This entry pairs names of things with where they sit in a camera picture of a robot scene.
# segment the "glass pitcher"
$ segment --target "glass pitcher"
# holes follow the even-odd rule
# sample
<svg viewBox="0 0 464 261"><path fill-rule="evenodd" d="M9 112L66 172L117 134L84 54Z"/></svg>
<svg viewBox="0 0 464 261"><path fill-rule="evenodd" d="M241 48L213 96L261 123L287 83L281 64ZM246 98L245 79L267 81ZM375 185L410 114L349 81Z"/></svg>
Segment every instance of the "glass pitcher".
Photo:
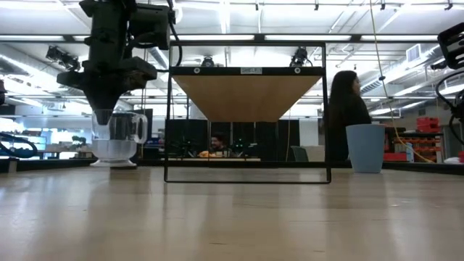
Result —
<svg viewBox="0 0 464 261"><path fill-rule="evenodd" d="M135 166L129 159L147 137L148 120L134 112L99 109L92 114L92 152L97 167Z"/></svg>

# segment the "chair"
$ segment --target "chair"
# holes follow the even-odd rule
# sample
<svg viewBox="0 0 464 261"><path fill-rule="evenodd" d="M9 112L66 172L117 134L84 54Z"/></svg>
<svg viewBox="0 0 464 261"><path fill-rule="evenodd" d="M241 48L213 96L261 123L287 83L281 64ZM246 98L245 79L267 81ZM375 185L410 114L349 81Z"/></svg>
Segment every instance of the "chair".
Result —
<svg viewBox="0 0 464 261"><path fill-rule="evenodd" d="M302 148L300 146L292 146L291 149L293 150L293 153L295 154L296 162L309 162L305 148Z"/></svg>

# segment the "inverted pyramid board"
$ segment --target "inverted pyramid board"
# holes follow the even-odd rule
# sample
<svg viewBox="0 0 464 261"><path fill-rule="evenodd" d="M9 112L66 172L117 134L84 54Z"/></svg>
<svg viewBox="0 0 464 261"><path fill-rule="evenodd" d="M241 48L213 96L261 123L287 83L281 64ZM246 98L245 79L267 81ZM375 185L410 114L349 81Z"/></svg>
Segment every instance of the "inverted pyramid board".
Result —
<svg viewBox="0 0 464 261"><path fill-rule="evenodd" d="M174 75L213 122L276 122L319 75Z"/></svg>

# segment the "light blue cup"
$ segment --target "light blue cup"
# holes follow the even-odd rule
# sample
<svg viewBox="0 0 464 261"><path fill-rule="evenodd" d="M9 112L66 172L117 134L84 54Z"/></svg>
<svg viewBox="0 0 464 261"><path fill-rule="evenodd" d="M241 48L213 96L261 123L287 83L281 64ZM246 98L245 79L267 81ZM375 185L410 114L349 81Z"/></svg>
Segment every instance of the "light blue cup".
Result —
<svg viewBox="0 0 464 261"><path fill-rule="evenodd" d="M384 162L385 127L359 124L347 126L349 160L356 173L379 173Z"/></svg>

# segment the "sticker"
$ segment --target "sticker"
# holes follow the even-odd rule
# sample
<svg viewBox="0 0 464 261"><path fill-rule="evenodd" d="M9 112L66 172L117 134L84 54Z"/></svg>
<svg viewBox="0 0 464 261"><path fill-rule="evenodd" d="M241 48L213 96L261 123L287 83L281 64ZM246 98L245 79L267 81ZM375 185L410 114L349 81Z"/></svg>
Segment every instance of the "sticker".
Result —
<svg viewBox="0 0 464 261"><path fill-rule="evenodd" d="M242 67L240 68L240 74L262 74L261 67Z"/></svg>

